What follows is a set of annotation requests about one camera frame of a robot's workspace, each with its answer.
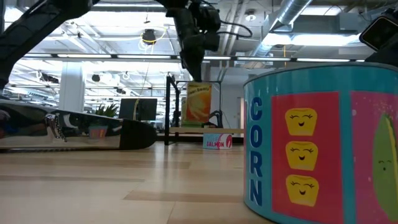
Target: green plant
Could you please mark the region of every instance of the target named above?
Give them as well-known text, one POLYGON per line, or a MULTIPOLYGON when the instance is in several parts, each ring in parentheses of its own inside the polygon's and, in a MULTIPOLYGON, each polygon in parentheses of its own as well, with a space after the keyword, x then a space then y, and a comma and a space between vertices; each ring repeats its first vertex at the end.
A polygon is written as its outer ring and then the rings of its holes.
POLYGON ((105 105, 100 105, 95 111, 96 115, 107 116, 109 118, 113 118, 116 116, 116 111, 118 110, 118 106, 116 104, 111 104, 105 108, 105 105))

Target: green corn illustration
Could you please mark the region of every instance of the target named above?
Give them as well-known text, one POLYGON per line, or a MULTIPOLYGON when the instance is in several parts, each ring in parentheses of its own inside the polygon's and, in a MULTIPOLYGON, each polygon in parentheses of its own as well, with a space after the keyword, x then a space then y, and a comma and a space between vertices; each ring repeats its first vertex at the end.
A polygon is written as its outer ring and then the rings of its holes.
POLYGON ((390 221, 398 221, 398 163, 394 127, 381 116, 373 142, 373 187, 390 221))

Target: teal cylindrical container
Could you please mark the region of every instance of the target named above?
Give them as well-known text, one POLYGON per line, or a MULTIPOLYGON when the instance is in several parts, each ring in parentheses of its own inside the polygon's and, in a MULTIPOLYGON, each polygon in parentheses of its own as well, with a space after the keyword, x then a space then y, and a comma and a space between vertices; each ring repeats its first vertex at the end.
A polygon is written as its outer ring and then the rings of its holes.
POLYGON ((340 63, 244 85, 244 201, 278 223, 398 222, 398 69, 340 63))

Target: potted plant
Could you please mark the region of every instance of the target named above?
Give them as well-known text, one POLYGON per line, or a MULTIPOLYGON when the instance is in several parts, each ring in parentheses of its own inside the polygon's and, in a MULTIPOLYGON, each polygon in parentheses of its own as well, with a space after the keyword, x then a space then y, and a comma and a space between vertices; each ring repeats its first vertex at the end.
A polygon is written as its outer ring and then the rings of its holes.
MULTIPOLYGON (((118 107, 116 104, 111 104, 105 108, 105 105, 100 105, 95 111, 95 115, 106 116, 113 118, 116 116, 116 111, 118 107)), ((103 139, 106 136, 108 130, 108 123, 105 122, 105 118, 96 118, 94 122, 91 123, 89 129, 90 139, 103 139)))

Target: yellow cartoon corn kernel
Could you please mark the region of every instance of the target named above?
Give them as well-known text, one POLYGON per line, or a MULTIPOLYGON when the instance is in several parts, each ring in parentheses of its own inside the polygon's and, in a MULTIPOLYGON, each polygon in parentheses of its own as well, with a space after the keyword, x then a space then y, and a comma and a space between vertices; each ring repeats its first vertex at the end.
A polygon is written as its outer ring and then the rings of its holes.
POLYGON ((289 175, 286 187, 292 203, 314 207, 317 202, 319 184, 312 177, 289 175))
POLYGON ((312 136, 317 118, 317 112, 311 108, 294 108, 285 114, 287 129, 292 136, 312 136))
POLYGON ((313 171, 318 147, 312 142, 291 141, 286 144, 286 156, 291 169, 313 171))

